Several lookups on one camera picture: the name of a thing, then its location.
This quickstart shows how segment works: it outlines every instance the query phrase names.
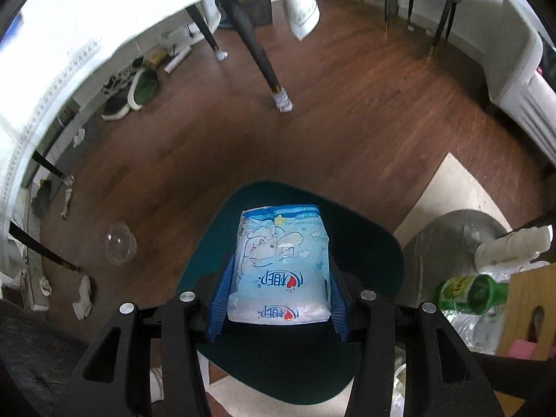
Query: clear plastic dome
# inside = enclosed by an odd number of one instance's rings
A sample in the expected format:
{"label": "clear plastic dome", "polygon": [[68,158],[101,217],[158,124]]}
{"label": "clear plastic dome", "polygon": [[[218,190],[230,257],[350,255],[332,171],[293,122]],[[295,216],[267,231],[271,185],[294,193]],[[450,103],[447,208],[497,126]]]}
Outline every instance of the clear plastic dome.
{"label": "clear plastic dome", "polygon": [[106,258],[113,265],[121,265],[131,260],[137,252],[135,237],[124,222],[110,226],[106,235]]}

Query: dark green stool seat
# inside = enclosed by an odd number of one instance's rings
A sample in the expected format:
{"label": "dark green stool seat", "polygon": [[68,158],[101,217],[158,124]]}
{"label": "dark green stool seat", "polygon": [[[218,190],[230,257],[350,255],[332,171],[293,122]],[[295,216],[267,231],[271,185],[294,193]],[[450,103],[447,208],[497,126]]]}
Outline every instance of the dark green stool seat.
{"label": "dark green stool seat", "polygon": [[[267,205],[315,204],[340,271],[357,275],[364,287],[393,299],[404,279],[404,260],[394,237],[358,214],[301,189],[258,182],[224,203],[199,241],[177,287],[193,288],[215,272],[236,247],[243,210]],[[222,334],[197,349],[244,384],[292,404],[316,404],[335,397],[354,376],[359,345],[343,343],[332,320],[297,326],[262,326],[226,320]]]}

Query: green glass bottle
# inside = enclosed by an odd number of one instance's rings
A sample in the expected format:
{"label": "green glass bottle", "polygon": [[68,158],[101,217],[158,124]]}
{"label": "green glass bottle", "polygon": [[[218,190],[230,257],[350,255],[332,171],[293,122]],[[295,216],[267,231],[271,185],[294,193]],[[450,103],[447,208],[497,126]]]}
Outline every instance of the green glass bottle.
{"label": "green glass bottle", "polygon": [[508,284],[499,284],[486,274],[457,276],[438,286],[434,300],[441,310],[481,315],[493,306],[505,304]]}

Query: black table leg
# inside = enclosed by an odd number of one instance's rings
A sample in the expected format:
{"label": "black table leg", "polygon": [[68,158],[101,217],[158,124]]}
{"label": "black table leg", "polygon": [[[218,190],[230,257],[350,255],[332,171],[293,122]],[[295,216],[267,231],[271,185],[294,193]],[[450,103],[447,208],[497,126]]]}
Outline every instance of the black table leg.
{"label": "black table leg", "polygon": [[434,53],[434,48],[437,46],[440,38],[442,36],[442,32],[444,31],[444,26],[446,25],[446,20],[448,18],[448,13],[450,12],[451,1],[446,0],[446,4],[444,5],[444,11],[442,11],[442,17],[440,18],[440,23],[438,24],[438,28],[436,29],[436,33],[434,35],[433,46],[429,50],[429,56],[432,56]]}
{"label": "black table leg", "polygon": [[218,52],[218,51],[221,51],[220,47],[216,43],[216,40],[215,40],[214,36],[210,32],[210,29],[208,28],[207,24],[205,23],[205,19],[203,18],[202,14],[201,14],[201,11],[199,11],[198,7],[195,6],[195,5],[191,5],[188,8],[186,8],[186,10],[187,10],[187,13],[190,15],[190,17],[195,22],[195,24],[197,25],[197,27],[199,28],[199,31],[201,32],[201,34],[205,37],[205,40],[208,42],[208,44],[212,48],[212,51],[214,51],[215,53]]}
{"label": "black table leg", "polygon": [[31,237],[27,232],[23,229],[18,227],[12,221],[9,223],[9,234],[14,237],[16,240],[22,242],[25,246],[29,249],[32,249],[34,252],[39,253],[41,256],[46,257],[49,260],[52,260],[54,263],[62,265],[64,268],[68,270],[73,270],[79,272],[79,268],[75,266],[73,263],[64,260],[59,255],[52,252],[50,249],[45,248],[41,243]]}
{"label": "black table leg", "polygon": [[219,2],[224,11],[226,11],[227,16],[232,23],[232,27],[238,33],[241,40],[249,50],[249,53],[251,53],[251,56],[259,66],[259,69],[272,89],[272,92],[279,93],[282,90],[282,86],[278,83],[274,69],[270,64],[269,59],[266,57],[265,50],[263,50],[263,48],[257,43],[255,30],[251,25],[249,17],[239,5],[239,1],[219,0]]}
{"label": "black table leg", "polygon": [[450,8],[450,18],[448,19],[448,27],[446,28],[446,42],[448,42],[448,36],[451,32],[452,23],[454,23],[454,15],[455,15],[455,8],[458,4],[456,2],[452,2]]}
{"label": "black table leg", "polygon": [[56,166],[54,166],[50,161],[48,161],[37,151],[33,152],[33,156],[31,158],[35,160],[38,164],[40,164],[43,168],[45,168],[47,171],[52,172],[54,175],[61,178],[62,180],[65,178],[65,175],[62,171],[60,171]]}
{"label": "black table leg", "polygon": [[414,0],[409,0],[409,7],[408,7],[408,25],[411,21],[411,13],[413,12],[413,1]]}
{"label": "black table leg", "polygon": [[384,22],[386,23],[386,32],[388,32],[389,18],[390,18],[390,0],[384,0]]}

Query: blue gripper pad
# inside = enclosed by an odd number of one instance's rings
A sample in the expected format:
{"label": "blue gripper pad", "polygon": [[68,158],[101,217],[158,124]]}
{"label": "blue gripper pad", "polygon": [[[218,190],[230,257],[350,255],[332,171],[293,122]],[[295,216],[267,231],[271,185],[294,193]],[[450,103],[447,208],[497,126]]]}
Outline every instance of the blue gripper pad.
{"label": "blue gripper pad", "polygon": [[220,281],[216,286],[212,299],[208,306],[208,322],[205,335],[209,343],[215,341],[222,331],[226,313],[228,312],[228,297],[230,296],[230,287],[232,286],[232,277],[234,275],[234,259],[235,254],[230,256]]}
{"label": "blue gripper pad", "polygon": [[340,334],[343,342],[348,340],[351,331],[347,305],[340,290],[340,285],[334,273],[330,271],[330,313],[332,315],[332,323],[334,323],[334,330],[337,334]]}
{"label": "blue gripper pad", "polygon": [[[230,287],[234,275],[234,259],[235,254],[230,256],[208,306],[209,317],[205,334],[209,343],[215,341],[216,336],[221,333],[224,320],[226,319],[226,313],[228,312],[228,297],[230,296]],[[350,333],[348,306],[340,291],[340,286],[336,277],[332,272],[330,273],[330,313],[332,315],[334,330],[340,335],[342,341],[345,342]]]}

